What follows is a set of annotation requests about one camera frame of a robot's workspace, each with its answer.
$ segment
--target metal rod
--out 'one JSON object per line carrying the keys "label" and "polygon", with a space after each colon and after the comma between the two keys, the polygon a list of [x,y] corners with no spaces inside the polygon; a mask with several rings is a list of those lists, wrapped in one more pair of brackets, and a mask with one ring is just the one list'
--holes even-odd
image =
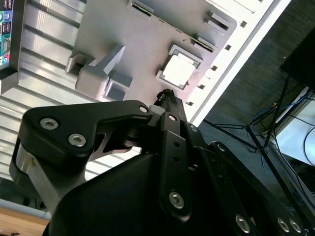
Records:
{"label": "metal rod", "polygon": [[264,148],[268,146],[270,138],[271,138],[271,135],[272,135],[272,132],[273,132],[273,130],[275,128],[276,120],[277,120],[278,113],[279,113],[279,110],[280,110],[280,106],[281,106],[282,101],[284,99],[284,95],[285,95],[285,91],[286,91],[288,83],[289,83],[289,79],[287,78],[285,80],[285,83],[284,83],[284,86],[283,86],[283,89],[282,89],[282,93],[281,93],[281,96],[280,96],[280,99],[279,99],[279,102],[278,102],[278,106],[277,106],[276,112],[274,114],[274,117],[272,118],[272,122],[271,122],[271,125],[269,127],[269,131],[268,131],[268,135],[267,135],[267,138],[266,138],[266,141],[265,141],[265,144],[264,144]]}
{"label": "metal rod", "polygon": [[267,111],[266,113],[258,116],[256,119],[254,119],[250,125],[254,126],[256,124],[258,124],[261,120],[265,119],[266,117],[270,116],[274,111],[275,111],[276,107],[271,108],[269,111]]}
{"label": "metal rod", "polygon": [[215,125],[225,125],[225,126],[241,126],[241,127],[244,127],[243,125],[241,124],[217,124],[215,123]]}
{"label": "metal rod", "polygon": [[247,132],[250,134],[252,140],[254,141],[254,143],[256,144],[256,146],[258,147],[258,150],[260,152],[260,154],[262,155],[262,157],[265,159],[265,161],[267,162],[269,168],[271,169],[272,173],[274,174],[274,176],[276,177],[277,181],[279,182],[281,188],[283,189],[284,193],[286,194],[286,196],[288,197],[288,199],[290,200],[290,202],[292,203],[293,207],[295,208],[295,210],[297,211],[297,213],[299,214],[299,216],[301,217],[303,222],[307,222],[308,226],[311,226],[311,223],[309,222],[309,220],[307,219],[307,217],[305,216],[304,212],[302,211],[302,209],[300,208],[300,205],[298,204],[298,202],[296,201],[296,199],[294,198],[294,196],[292,195],[287,183],[282,179],[281,175],[279,174],[279,172],[277,171],[277,168],[274,166],[274,164],[272,163],[271,159],[269,158],[265,148],[260,144],[259,140],[257,139],[257,137],[255,136],[255,134],[252,132],[251,128],[248,126],[246,127]]}
{"label": "metal rod", "polygon": [[220,128],[226,128],[226,129],[244,129],[244,126],[240,124],[215,124],[215,125]]}
{"label": "metal rod", "polygon": [[244,128],[237,128],[237,127],[225,127],[225,126],[219,126],[220,128],[225,128],[225,129],[244,129]]}
{"label": "metal rod", "polygon": [[273,154],[276,156],[276,158],[280,161],[281,165],[284,168],[284,171],[286,173],[286,176],[289,178],[291,184],[296,189],[296,191],[299,193],[305,204],[308,206],[304,208],[304,211],[309,211],[310,215],[315,215],[315,199],[312,195],[312,193],[309,191],[307,186],[304,184],[304,182],[301,180],[301,178],[296,174],[294,169],[290,166],[289,162],[281,156],[280,152],[277,150],[276,146],[271,143],[269,144],[269,147]]}
{"label": "metal rod", "polygon": [[236,139],[237,141],[239,141],[239,142],[249,146],[250,148],[252,148],[254,150],[257,150],[257,147],[255,147],[254,145],[251,145],[250,143],[246,142],[245,140],[235,136],[234,134],[231,134],[230,132],[228,132],[228,131],[226,131],[226,130],[216,126],[215,124],[213,124],[213,123],[211,123],[211,122],[209,122],[209,121],[207,121],[205,119],[203,120],[203,122],[205,122],[208,125],[211,125],[212,127],[214,127],[216,129],[218,129],[219,131],[223,132],[224,134],[227,134],[228,136],[232,137],[233,139]]}

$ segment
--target silver bolt head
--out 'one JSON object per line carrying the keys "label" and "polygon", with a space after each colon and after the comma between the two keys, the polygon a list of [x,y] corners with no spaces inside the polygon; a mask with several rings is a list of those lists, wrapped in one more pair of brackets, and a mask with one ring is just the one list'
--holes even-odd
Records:
{"label": "silver bolt head", "polygon": [[68,141],[72,146],[78,148],[83,147],[87,143],[87,140],[81,134],[71,134],[68,138]]}
{"label": "silver bolt head", "polygon": [[171,204],[177,209],[182,209],[184,207],[184,199],[177,192],[171,192],[169,194],[169,200],[170,200]]}
{"label": "silver bolt head", "polygon": [[194,132],[197,132],[198,129],[196,128],[196,126],[194,126],[193,124],[190,125],[190,128],[194,131]]}
{"label": "silver bolt head", "polygon": [[58,128],[58,122],[51,118],[44,118],[40,122],[41,127],[48,130],[53,130]]}

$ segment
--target white panel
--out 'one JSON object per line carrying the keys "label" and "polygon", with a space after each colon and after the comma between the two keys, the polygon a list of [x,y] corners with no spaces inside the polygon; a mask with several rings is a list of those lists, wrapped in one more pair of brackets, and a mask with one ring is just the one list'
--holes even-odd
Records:
{"label": "white panel", "polygon": [[111,166],[111,167],[115,167],[115,166],[124,162],[122,159],[118,159],[112,155],[101,157],[101,158],[97,159],[97,161],[100,163],[106,164],[108,166]]}
{"label": "white panel", "polygon": [[30,63],[29,61],[25,61],[23,58],[20,62],[20,66],[28,71],[31,71],[31,72],[34,72],[35,74],[37,75],[40,75],[42,77],[45,77],[51,81],[54,81],[60,85],[63,85],[69,89],[73,89],[74,90],[74,86],[75,86],[75,83],[74,81],[71,81],[69,80],[68,78],[65,78],[65,77],[62,77],[58,74],[54,74],[52,73],[51,71],[41,67],[41,66],[38,66],[38,65],[35,65],[33,63]]}
{"label": "white panel", "polygon": [[20,128],[20,122],[16,120],[12,120],[8,117],[4,117],[0,114],[0,126],[6,127],[8,129],[18,132]]}
{"label": "white panel", "polygon": [[66,65],[71,50],[61,47],[27,30],[23,32],[23,47],[43,55],[60,64]]}
{"label": "white panel", "polygon": [[76,82],[76,79],[74,77],[71,77],[69,75],[67,75],[64,71],[64,68],[60,68],[60,67],[57,67],[55,65],[52,65],[40,58],[37,58],[33,55],[30,55],[26,52],[23,52],[21,53],[21,67],[25,68],[25,69],[28,69],[28,70],[31,70],[32,71],[32,68],[31,66],[33,66],[33,69],[36,70],[36,73],[37,74],[41,74],[41,72],[39,71],[45,71],[46,74],[43,75],[46,77],[47,76],[57,76],[63,80],[67,80],[68,82],[72,83],[72,84],[75,84]]}
{"label": "white panel", "polygon": [[13,110],[14,108],[11,108],[9,106],[6,106],[6,104],[3,104],[3,102],[0,100],[0,114],[6,113],[10,116],[22,119],[23,113],[18,112],[17,110]]}
{"label": "white panel", "polygon": [[62,14],[66,16],[67,18],[80,23],[82,21],[83,14],[81,12],[78,12],[67,5],[61,3],[58,0],[33,0],[37,3],[40,3],[41,5],[58,12],[59,14]]}
{"label": "white panel", "polygon": [[4,96],[30,107],[46,107],[55,105],[54,103],[42,100],[28,93],[19,91],[16,88],[7,91],[4,94]]}
{"label": "white panel", "polygon": [[0,139],[6,140],[12,144],[15,144],[17,133],[15,131],[6,131],[0,127]]}
{"label": "white panel", "polygon": [[10,157],[10,155],[12,155],[14,152],[14,147],[0,142],[0,152],[1,154],[8,155]]}
{"label": "white panel", "polygon": [[93,161],[87,163],[86,169],[89,170],[89,171],[95,172],[97,174],[102,174],[105,171],[109,170],[108,167],[106,167],[104,165],[97,164],[97,163],[95,163]]}
{"label": "white panel", "polygon": [[0,173],[5,174],[3,177],[6,177],[6,175],[10,175],[9,165],[0,163]]}
{"label": "white panel", "polygon": [[20,72],[19,85],[64,104],[89,103],[88,100]]}
{"label": "white panel", "polygon": [[57,18],[40,11],[31,5],[26,6],[25,12],[25,24],[69,45],[74,45],[78,34],[78,28],[60,21]]}
{"label": "white panel", "polygon": [[85,3],[80,0],[60,0],[62,4],[71,7],[72,9],[83,13],[85,10]]}
{"label": "white panel", "polygon": [[0,153],[0,163],[10,165],[12,157],[10,155],[5,155]]}
{"label": "white panel", "polygon": [[227,42],[227,44],[231,46],[227,56],[224,57],[221,55],[226,52],[221,51],[219,53],[213,63],[213,65],[218,67],[217,70],[209,70],[209,73],[207,73],[207,76],[210,77],[210,84],[205,88],[205,91],[208,94],[206,98],[198,100],[198,102],[190,108],[187,104],[184,104],[185,111],[186,109],[189,109],[189,112],[187,112],[187,119],[194,125],[199,126],[203,121],[227,86],[242,68],[246,60],[253,53],[254,49],[290,2],[291,0],[264,0],[257,11],[252,14],[250,20],[245,18],[241,19],[243,17],[242,14],[228,5],[225,6],[231,11],[230,15],[237,15],[239,21],[246,20],[247,24],[245,27],[238,26],[232,34]]}

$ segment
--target metal screw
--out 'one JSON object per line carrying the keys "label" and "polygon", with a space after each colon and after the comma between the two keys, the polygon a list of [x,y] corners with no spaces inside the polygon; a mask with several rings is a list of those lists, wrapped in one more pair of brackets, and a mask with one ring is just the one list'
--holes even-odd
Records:
{"label": "metal screw", "polygon": [[294,220],[290,219],[290,224],[292,225],[296,232],[298,233],[302,232],[300,226]]}
{"label": "metal screw", "polygon": [[289,226],[280,218],[278,218],[278,224],[280,225],[281,229],[283,229],[285,232],[289,233],[290,229]]}
{"label": "metal screw", "polygon": [[169,194],[169,200],[170,200],[171,204],[177,209],[182,209],[184,207],[184,199],[177,192],[171,192]]}
{"label": "metal screw", "polygon": [[87,140],[81,134],[71,134],[68,138],[68,141],[71,145],[79,148],[83,147],[87,142]]}
{"label": "metal screw", "polygon": [[249,234],[249,232],[251,231],[250,225],[247,223],[247,221],[242,216],[236,215],[235,221],[236,221],[236,224],[238,225],[238,227],[240,227],[240,229],[244,233]]}
{"label": "metal screw", "polygon": [[40,121],[40,125],[44,129],[49,129],[49,130],[56,129],[58,127],[57,121],[55,121],[54,119],[51,119],[51,118],[44,118],[44,119],[42,119]]}
{"label": "metal screw", "polygon": [[144,113],[147,113],[148,112],[148,109],[143,107],[143,106],[139,106],[139,109],[140,111],[144,112]]}
{"label": "metal screw", "polygon": [[217,147],[218,147],[221,151],[225,151],[225,149],[222,148],[220,144],[217,144]]}
{"label": "metal screw", "polygon": [[197,132],[197,131],[198,131],[198,129],[196,128],[196,126],[194,126],[193,124],[190,125],[190,128],[191,128],[194,132]]}
{"label": "metal screw", "polygon": [[169,117],[172,121],[176,121],[176,117],[175,117],[175,116],[169,115],[168,117]]}

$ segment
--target blue cable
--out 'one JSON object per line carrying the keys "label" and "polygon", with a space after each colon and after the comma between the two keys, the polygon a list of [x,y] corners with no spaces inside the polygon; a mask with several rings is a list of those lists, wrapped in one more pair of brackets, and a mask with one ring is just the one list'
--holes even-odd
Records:
{"label": "blue cable", "polygon": [[269,176],[273,176],[269,171],[266,170],[265,161],[264,161],[264,157],[263,157],[263,156],[261,156],[261,164],[262,164],[262,167],[264,168],[265,172],[266,172]]}
{"label": "blue cable", "polygon": [[[302,96],[297,102],[292,103],[292,104],[289,104],[289,105],[287,105],[287,106],[285,106],[285,107],[281,107],[280,110],[283,110],[283,109],[288,108],[288,107],[290,107],[290,106],[294,106],[294,105],[296,105],[296,104],[299,104],[300,102],[303,101],[303,99],[304,99],[305,96],[306,96],[306,94],[305,94],[304,96]],[[264,113],[270,111],[271,109],[272,109],[272,108],[270,108],[270,109],[265,109],[265,110],[260,111],[260,112],[252,119],[252,122],[255,121],[258,116],[263,115]]]}

